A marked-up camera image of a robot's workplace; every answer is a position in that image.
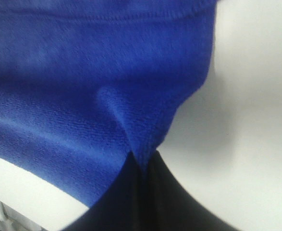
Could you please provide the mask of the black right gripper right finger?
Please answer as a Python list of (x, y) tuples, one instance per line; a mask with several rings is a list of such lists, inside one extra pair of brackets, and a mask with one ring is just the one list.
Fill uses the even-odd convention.
[(231, 231), (180, 185), (156, 151), (147, 168), (146, 231)]

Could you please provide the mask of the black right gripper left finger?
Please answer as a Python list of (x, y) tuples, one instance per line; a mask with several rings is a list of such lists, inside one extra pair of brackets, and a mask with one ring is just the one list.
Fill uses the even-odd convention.
[(140, 231), (139, 171), (132, 153), (103, 196), (67, 231)]

